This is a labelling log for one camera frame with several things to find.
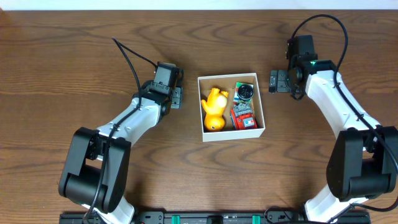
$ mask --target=item in box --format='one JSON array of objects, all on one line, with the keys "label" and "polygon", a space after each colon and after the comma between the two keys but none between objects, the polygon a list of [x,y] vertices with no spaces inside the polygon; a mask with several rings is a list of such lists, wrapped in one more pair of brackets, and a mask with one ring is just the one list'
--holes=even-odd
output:
[{"label": "item in box", "polygon": [[234,104],[250,103],[254,95],[252,84],[237,82],[235,87]]},{"label": "item in box", "polygon": [[227,103],[228,92],[212,88],[207,102],[201,100],[201,106],[206,111],[205,127],[209,131],[220,131],[225,126],[223,113]]},{"label": "item in box", "polygon": [[246,130],[257,128],[253,110],[247,103],[234,105],[231,109],[231,119],[235,130]]}]

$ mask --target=white box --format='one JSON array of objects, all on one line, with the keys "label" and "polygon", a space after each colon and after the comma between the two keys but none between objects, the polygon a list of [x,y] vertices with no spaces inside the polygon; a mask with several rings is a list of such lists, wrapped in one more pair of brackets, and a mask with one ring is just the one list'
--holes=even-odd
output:
[{"label": "white box", "polygon": [[[254,117],[257,122],[257,129],[235,130],[233,128],[232,120],[229,115],[233,107],[233,98],[235,93],[236,82],[249,83],[254,85],[254,96],[252,98],[251,106],[254,112]],[[221,91],[228,91],[228,102],[223,113],[225,120],[225,127],[219,132],[207,131],[203,125],[206,112],[202,108],[200,101],[207,100],[212,88],[217,87]],[[232,139],[258,138],[266,129],[264,124],[264,115],[262,113],[261,97],[259,92],[259,85],[257,82],[257,75],[255,73],[234,74],[234,75],[214,75],[208,77],[198,77],[199,89],[199,107],[200,121],[202,123],[201,131],[203,142],[208,141],[222,141]]]}]

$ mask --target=brown tabletop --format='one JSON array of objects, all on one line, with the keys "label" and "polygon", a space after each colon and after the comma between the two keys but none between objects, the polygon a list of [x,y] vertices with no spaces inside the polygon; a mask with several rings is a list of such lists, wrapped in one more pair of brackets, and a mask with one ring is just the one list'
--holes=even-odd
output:
[{"label": "brown tabletop", "polygon": [[[134,145],[125,196],[168,211],[299,207],[326,184],[335,137],[309,98],[268,93],[269,72],[285,69],[286,41],[306,18],[330,13],[349,46],[340,72],[361,106],[398,125],[398,16],[395,11],[54,11],[0,14],[0,222],[57,223],[85,209],[58,194],[73,133],[124,110],[137,86],[111,40],[153,61],[185,69],[182,110]],[[337,63],[343,33],[316,19],[319,58]],[[151,65],[131,56],[141,83]],[[197,77],[256,72],[266,130],[257,139],[202,142]],[[368,205],[389,206],[397,193]],[[371,213],[374,223],[398,210]]]}]

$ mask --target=white wall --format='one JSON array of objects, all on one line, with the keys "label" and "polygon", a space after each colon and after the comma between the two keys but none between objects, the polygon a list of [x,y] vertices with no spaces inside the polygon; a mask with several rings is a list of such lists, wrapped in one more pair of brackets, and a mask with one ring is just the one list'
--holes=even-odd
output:
[{"label": "white wall", "polygon": [[0,0],[3,10],[398,9],[397,0]]}]

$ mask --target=yellow figurine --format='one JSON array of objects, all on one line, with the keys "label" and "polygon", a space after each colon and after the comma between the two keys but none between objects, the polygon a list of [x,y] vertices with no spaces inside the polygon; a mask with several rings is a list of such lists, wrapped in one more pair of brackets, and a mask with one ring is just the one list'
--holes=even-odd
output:
[{"label": "yellow figurine", "polygon": [[225,125],[223,119],[224,109],[226,107],[228,92],[212,88],[209,97],[201,100],[201,106],[206,111],[205,127],[209,131],[220,131]]}]

